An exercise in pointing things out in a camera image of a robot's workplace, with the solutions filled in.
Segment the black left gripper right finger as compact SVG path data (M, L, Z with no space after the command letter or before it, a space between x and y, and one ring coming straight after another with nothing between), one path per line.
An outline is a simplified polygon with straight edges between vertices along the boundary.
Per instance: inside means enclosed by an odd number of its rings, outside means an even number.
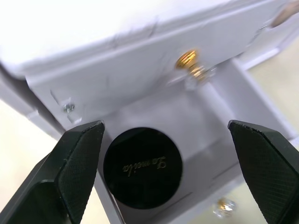
M278 131L231 120L243 177L269 224L299 222L299 152Z

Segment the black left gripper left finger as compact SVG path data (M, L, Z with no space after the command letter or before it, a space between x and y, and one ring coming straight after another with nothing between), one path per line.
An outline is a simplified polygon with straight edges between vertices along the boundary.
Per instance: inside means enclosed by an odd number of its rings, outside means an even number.
M91 194L105 125L66 131L0 213L2 224L79 224Z

